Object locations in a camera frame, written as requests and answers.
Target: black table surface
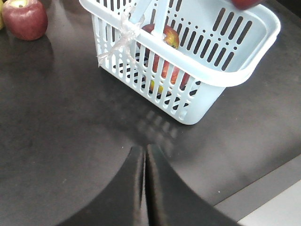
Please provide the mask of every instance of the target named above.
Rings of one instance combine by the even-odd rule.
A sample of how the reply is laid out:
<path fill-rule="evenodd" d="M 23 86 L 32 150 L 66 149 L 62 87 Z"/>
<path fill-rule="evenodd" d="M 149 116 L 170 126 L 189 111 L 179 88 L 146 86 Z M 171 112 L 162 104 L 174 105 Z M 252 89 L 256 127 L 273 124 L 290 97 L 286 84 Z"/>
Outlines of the black table surface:
<path fill-rule="evenodd" d="M 301 21 L 273 0 L 266 5 L 282 23 L 277 41 L 250 79 L 227 88 L 192 126 L 97 67 L 91 16 L 78 1 L 42 2 L 49 25 L 41 39 L 0 31 L 1 226 L 68 218 L 134 145 L 160 145 L 212 205 L 300 155 Z"/>

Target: plastic basket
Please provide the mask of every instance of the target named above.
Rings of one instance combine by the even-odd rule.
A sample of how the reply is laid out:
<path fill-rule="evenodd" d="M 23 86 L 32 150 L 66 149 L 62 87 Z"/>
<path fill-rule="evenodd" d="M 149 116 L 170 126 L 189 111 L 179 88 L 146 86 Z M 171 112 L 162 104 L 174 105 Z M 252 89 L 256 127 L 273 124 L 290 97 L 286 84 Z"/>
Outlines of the plastic basket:
<path fill-rule="evenodd" d="M 187 125 L 197 123 L 226 87 L 245 82 L 280 32 L 278 18 L 263 5 L 240 11 L 229 0 L 79 1 L 92 14 L 98 55 L 116 45 L 123 26 L 134 26 L 122 21 L 128 7 L 145 8 L 143 25 L 167 24 L 178 32 L 180 46 L 176 50 L 140 29 L 126 46 L 128 51 L 114 51 L 101 61 L 101 67 Z M 160 59 L 154 72 L 156 55 Z M 163 78 L 165 61 L 169 64 Z M 176 67 L 179 72 L 174 83 L 171 77 Z M 182 84 L 185 74 L 189 79 Z"/>

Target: gray floor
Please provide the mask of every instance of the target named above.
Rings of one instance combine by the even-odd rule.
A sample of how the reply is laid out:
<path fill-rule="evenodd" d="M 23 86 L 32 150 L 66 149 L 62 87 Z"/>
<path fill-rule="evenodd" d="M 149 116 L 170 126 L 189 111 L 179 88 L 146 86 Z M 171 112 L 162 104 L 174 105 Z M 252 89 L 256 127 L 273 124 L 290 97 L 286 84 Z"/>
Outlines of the gray floor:
<path fill-rule="evenodd" d="M 301 180 L 239 221 L 243 226 L 300 226 Z"/>

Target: red apple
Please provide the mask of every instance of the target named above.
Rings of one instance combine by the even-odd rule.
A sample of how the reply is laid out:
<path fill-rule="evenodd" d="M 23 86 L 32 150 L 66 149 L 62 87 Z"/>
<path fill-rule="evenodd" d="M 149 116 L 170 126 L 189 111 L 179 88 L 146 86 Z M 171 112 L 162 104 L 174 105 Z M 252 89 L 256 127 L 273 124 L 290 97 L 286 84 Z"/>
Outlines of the red apple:
<path fill-rule="evenodd" d="M 153 66 L 152 66 L 152 69 L 153 69 L 154 72 L 157 72 L 157 70 L 158 70 L 159 59 L 160 59 L 160 57 L 158 55 L 155 55 L 154 63 L 153 63 Z M 169 62 L 165 60 L 164 63 L 163 63 L 163 68 L 162 68 L 162 72 L 161 72 L 161 77 L 162 78 L 166 78 L 168 68 L 169 68 Z M 171 84 L 175 84 L 175 82 L 177 80 L 177 77 L 178 77 L 178 74 L 179 74 L 179 71 L 180 71 L 180 69 L 175 66 L 174 70 L 173 70 L 173 73 L 172 73 L 172 76 L 170 78 L 170 83 Z M 187 84 L 188 79 L 189 79 L 189 75 L 187 73 L 185 73 L 183 78 L 182 78 L 181 84 L 180 84 L 181 89 L 184 88 L 184 86 Z M 154 81 L 152 80 L 152 81 L 150 81 L 150 90 L 153 91 L 153 88 L 154 88 Z M 162 91 L 163 91 L 163 87 L 159 86 L 158 93 L 161 94 Z"/>
<path fill-rule="evenodd" d="M 22 40 L 42 37 L 48 26 L 46 10 L 38 0 L 7 0 L 2 16 L 7 29 Z"/>
<path fill-rule="evenodd" d="M 148 33 L 151 33 L 154 30 L 154 28 L 155 28 L 155 24 L 147 24 L 142 27 L 142 29 Z M 165 25 L 163 33 L 164 33 L 163 41 L 167 45 L 175 49 L 178 49 L 180 43 L 178 33 L 171 26 L 168 25 Z M 150 50 L 147 48 L 145 50 L 145 55 L 148 56 L 149 54 L 150 54 Z"/>
<path fill-rule="evenodd" d="M 245 10 L 254 7 L 262 1 L 263 0 L 232 0 L 233 5 L 240 10 Z"/>

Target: basket slot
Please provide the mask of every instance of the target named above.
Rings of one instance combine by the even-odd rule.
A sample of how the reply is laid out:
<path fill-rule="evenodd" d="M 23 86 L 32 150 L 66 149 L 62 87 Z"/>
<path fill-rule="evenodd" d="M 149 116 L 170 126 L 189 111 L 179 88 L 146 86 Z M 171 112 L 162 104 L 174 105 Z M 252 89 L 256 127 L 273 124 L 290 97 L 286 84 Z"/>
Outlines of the basket slot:
<path fill-rule="evenodd" d="M 241 22 L 243 21 L 243 19 L 244 19 L 244 18 L 243 18 L 242 16 L 239 16 L 239 17 L 237 18 L 237 21 L 235 22 L 235 25 L 234 25 L 232 31 L 230 32 L 230 34 L 229 34 L 229 36 L 228 36 L 228 39 L 229 39 L 229 40 L 232 40 L 232 39 L 234 38 L 234 35 L 236 34 L 238 28 L 240 27 L 240 24 L 241 24 Z"/>
<path fill-rule="evenodd" d="M 240 45 L 241 42 L 244 40 L 244 38 L 245 38 L 246 34 L 248 33 L 248 31 L 250 30 L 251 26 L 252 26 L 252 21 L 249 20 L 249 21 L 246 23 L 244 29 L 242 30 L 240 36 L 238 37 L 238 39 L 237 39 L 237 41 L 236 41 L 236 43 L 237 43 L 238 45 Z"/>
<path fill-rule="evenodd" d="M 179 11 L 181 4 L 182 4 L 182 0 L 170 0 L 169 7 L 175 8 L 176 11 Z"/>

